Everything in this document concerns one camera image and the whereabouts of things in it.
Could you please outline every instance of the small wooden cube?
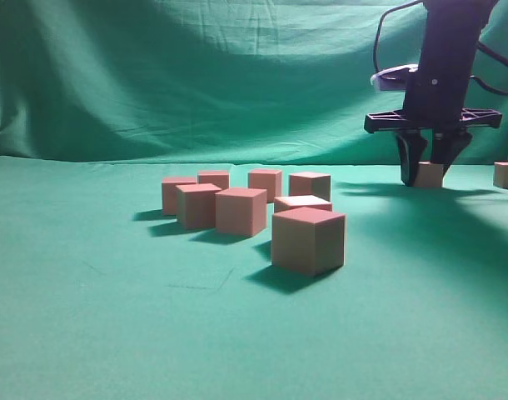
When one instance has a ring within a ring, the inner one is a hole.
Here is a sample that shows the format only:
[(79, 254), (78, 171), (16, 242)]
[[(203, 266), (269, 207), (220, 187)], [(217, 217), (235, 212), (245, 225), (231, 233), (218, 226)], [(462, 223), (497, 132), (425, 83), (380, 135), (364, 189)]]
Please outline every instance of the small wooden cube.
[(218, 232), (252, 237), (266, 228), (266, 189), (231, 187), (216, 198)]
[(199, 183), (213, 183), (222, 190), (230, 187), (230, 175), (228, 171), (200, 171), (198, 173)]
[(274, 266), (315, 276), (345, 263), (346, 214), (301, 207), (272, 215)]
[(162, 212), (177, 215), (177, 186), (197, 183), (194, 177), (166, 177), (162, 180)]
[(311, 194), (330, 201), (331, 177), (327, 173), (297, 172), (289, 174), (289, 195)]
[(442, 188), (443, 187), (443, 164), (431, 162), (419, 162), (419, 172), (413, 183), (414, 188)]
[(498, 188), (508, 189), (508, 162), (495, 162), (493, 184)]
[(312, 196), (311, 194), (306, 196), (283, 196), (274, 198), (275, 213), (300, 207), (311, 207), (318, 208), (319, 210), (332, 211), (331, 202), (327, 202), (325, 199)]
[(185, 229), (214, 228), (215, 195), (220, 191), (211, 183), (178, 186), (178, 222)]
[(268, 203), (281, 196), (281, 184), (280, 169), (253, 169), (248, 173), (248, 187), (267, 190)]

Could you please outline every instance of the wooden block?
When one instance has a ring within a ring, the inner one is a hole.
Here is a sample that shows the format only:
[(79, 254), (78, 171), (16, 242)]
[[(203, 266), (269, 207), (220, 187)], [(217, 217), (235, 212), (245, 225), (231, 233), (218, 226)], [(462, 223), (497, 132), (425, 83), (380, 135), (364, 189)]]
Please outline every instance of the wooden block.
[(267, 190), (267, 202), (274, 202), (274, 198), (281, 196), (280, 169), (253, 169), (248, 173), (248, 187)]
[(230, 175), (228, 171), (200, 171), (198, 173), (199, 183), (213, 183), (222, 190), (230, 187)]
[(330, 201), (331, 177), (327, 173), (297, 172), (289, 174), (289, 196), (311, 194)]
[(216, 199), (218, 232), (252, 237), (266, 228), (266, 189), (231, 187)]
[(274, 266), (315, 276), (345, 263), (346, 214), (301, 207), (272, 215)]
[(166, 177), (162, 180), (162, 212), (177, 215), (177, 186), (197, 183), (194, 177)]
[(215, 227), (215, 195), (221, 188), (211, 183), (177, 186), (178, 222), (185, 229)]
[(498, 188), (508, 189), (508, 162), (495, 162), (493, 184)]
[(306, 196), (283, 196), (274, 198), (275, 213), (300, 207), (311, 207), (318, 208), (319, 210), (332, 211), (331, 202), (320, 197), (318, 198), (317, 196), (312, 196), (311, 194)]
[(442, 188), (443, 187), (443, 164), (432, 164), (431, 162), (419, 162), (419, 173), (414, 188)]

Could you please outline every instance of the green fabric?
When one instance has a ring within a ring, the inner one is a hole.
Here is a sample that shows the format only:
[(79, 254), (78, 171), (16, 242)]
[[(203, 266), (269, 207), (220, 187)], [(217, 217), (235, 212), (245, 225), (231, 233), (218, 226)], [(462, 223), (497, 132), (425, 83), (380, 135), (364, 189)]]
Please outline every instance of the green fabric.
[(270, 266), (270, 227), (161, 218), (164, 176), (256, 167), (0, 157), (0, 400), (508, 399), (492, 167), (424, 190), (394, 166), (285, 166), (330, 173), (347, 214), (346, 266), (317, 280)]
[[(376, 25), (401, 0), (0, 0), (0, 155), (66, 161), (397, 163), (366, 113)], [(384, 68), (418, 61), (422, 6), (390, 15)], [(508, 57), (508, 0), (483, 34)], [(508, 88), (479, 55), (475, 72)], [(459, 159), (508, 157), (508, 98), (471, 86), (467, 106), (505, 114)]]

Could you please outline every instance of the cable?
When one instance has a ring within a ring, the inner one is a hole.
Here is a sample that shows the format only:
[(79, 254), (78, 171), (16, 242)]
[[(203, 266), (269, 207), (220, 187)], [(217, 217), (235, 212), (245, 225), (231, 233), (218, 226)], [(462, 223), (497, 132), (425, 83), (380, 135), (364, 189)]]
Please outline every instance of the cable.
[(389, 14), (395, 12), (395, 11), (399, 11), (399, 10), (402, 10), (402, 9), (408, 8), (408, 7), (413, 7), (413, 6), (416, 6), (417, 4), (420, 4), (422, 2), (423, 2), (423, 0), (416, 0), (414, 2), (409, 2), (407, 4), (402, 4), (401, 6), (394, 7), (391, 10), (387, 10), (386, 12), (384, 12), (382, 14), (382, 16), (380, 18), (380, 22), (378, 23), (378, 30), (376, 31), (376, 38), (374, 40), (374, 48), (372, 50), (372, 61), (374, 62), (374, 68), (376, 70), (376, 73), (380, 72), (380, 67), (378, 66), (378, 60), (377, 60), (377, 57), (376, 57), (376, 53), (377, 53), (377, 50), (378, 50), (378, 42), (380, 41), (381, 25), (383, 24), (384, 19), (387, 17), (387, 15), (389, 15)]
[[(508, 59), (505, 58), (504, 56), (501, 56), (497, 52), (494, 52), (493, 50), (488, 48), (484, 43), (478, 42), (478, 50), (480, 50), (485, 55), (495, 59), (500, 64), (502, 64), (502, 65), (504, 65), (505, 67), (508, 68)], [(500, 89), (496, 89), (496, 88), (488, 85), (480, 77), (476, 77), (476, 76), (472, 75), (471, 79), (473, 81), (475, 81), (476, 83), (478, 83), (482, 88), (484, 88), (488, 92), (491, 92), (491, 93), (494, 93), (494, 94), (498, 94), (500, 96), (508, 96), (508, 92), (505, 92), (505, 91), (500, 90)]]

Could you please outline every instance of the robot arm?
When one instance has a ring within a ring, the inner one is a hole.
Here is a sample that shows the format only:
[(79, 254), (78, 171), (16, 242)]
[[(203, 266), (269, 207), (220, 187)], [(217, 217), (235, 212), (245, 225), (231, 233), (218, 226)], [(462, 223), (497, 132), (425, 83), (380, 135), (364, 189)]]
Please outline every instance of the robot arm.
[(501, 123), (499, 112), (464, 108), (481, 30), (488, 23), (498, 0), (423, 0), (396, 9), (418, 3), (423, 3), (427, 10), (418, 65), (378, 71), (375, 43), (376, 74), (371, 82), (377, 90), (405, 91), (403, 108), (369, 114), (365, 124), (369, 133), (395, 132), (401, 157), (401, 178), (407, 186), (413, 186), (427, 146), (421, 129), (433, 131), (431, 162), (442, 164), (446, 173), (471, 142), (467, 127), (498, 128)]

